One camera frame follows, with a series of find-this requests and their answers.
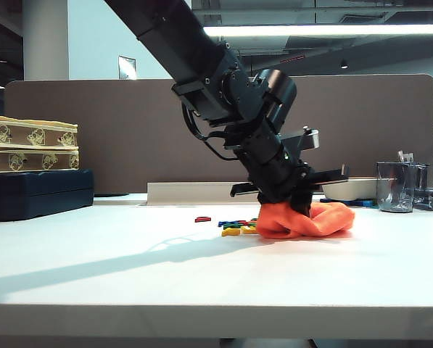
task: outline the ceiling light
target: ceiling light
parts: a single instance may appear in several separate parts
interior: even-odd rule
[[[205,27],[209,36],[433,35],[433,24],[256,25]]]

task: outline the white bowl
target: white bowl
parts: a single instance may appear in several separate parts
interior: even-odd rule
[[[377,179],[372,177],[349,178],[346,183],[330,183],[323,185],[326,198],[340,201],[376,198]]]

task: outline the pen holder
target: pen holder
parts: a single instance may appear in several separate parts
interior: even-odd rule
[[[414,189],[424,185],[425,165],[415,162],[377,163],[377,204],[383,212],[412,212]]]

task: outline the table surface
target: table surface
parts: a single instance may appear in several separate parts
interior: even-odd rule
[[[145,199],[0,223],[0,335],[433,339],[433,212],[276,241],[220,236],[258,206]]]

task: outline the white pillar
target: white pillar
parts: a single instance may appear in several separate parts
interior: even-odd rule
[[[67,0],[23,0],[25,80],[67,80]]]

